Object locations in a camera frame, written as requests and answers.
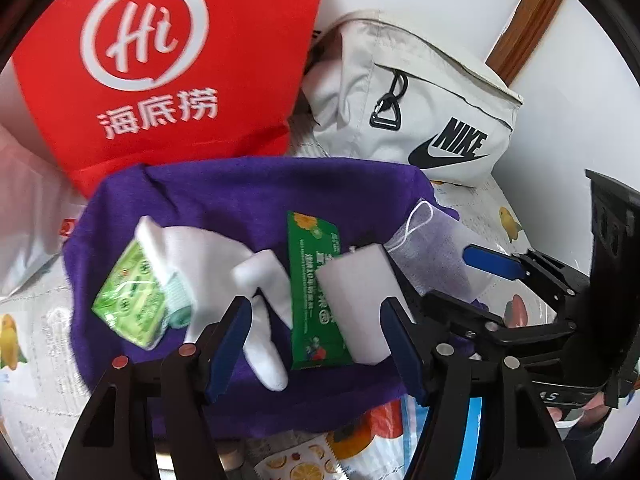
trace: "bolt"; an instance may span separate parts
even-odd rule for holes
[[[120,370],[129,364],[129,358],[126,355],[119,355],[113,361],[111,361],[111,366],[113,366],[116,370]]]
[[[515,370],[520,366],[520,361],[514,356],[507,355],[507,357],[504,358],[504,365],[511,370]]]
[[[185,343],[178,348],[178,354],[182,357],[189,357],[196,353],[196,345],[193,343]]]
[[[436,352],[440,355],[443,355],[444,357],[453,355],[453,351],[453,346],[447,343],[440,343],[438,346],[436,346]]]

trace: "purple cloth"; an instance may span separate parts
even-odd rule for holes
[[[82,378],[93,389],[114,357],[126,354],[133,362],[162,358],[184,338],[184,329],[168,329],[154,350],[145,351],[91,312],[141,216],[150,215],[163,227],[215,231],[253,251],[273,249],[288,269],[288,210],[336,224],[344,251],[365,235],[388,241],[420,198],[437,206],[433,187],[418,168],[348,158],[207,160],[134,166],[111,175],[100,184],[64,248],[74,293],[71,345]],[[453,209],[441,209],[458,218]],[[270,315],[272,339],[289,367],[289,330]],[[226,393],[206,408],[206,415],[214,438],[327,431],[402,394],[391,358],[377,366],[292,371],[289,386],[271,392],[241,355]],[[154,432],[164,433],[157,417]]]

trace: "green packet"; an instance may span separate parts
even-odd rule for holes
[[[293,370],[351,364],[334,316],[316,280],[316,269],[340,255],[335,225],[289,211],[289,261],[293,330]]]
[[[164,293],[135,239],[111,269],[92,311],[120,337],[145,350],[160,341],[168,324]]]

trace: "nike logo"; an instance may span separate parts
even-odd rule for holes
[[[417,166],[421,170],[450,166],[479,160],[487,155],[476,155],[476,151],[482,146],[486,134],[474,127],[452,117],[440,134],[415,148],[409,155],[409,164]],[[456,156],[433,156],[429,153],[430,146],[440,148],[445,152],[455,153]]]

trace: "red haidilao bag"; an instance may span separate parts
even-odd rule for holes
[[[319,0],[55,0],[14,53],[89,196],[138,162],[280,155]]]

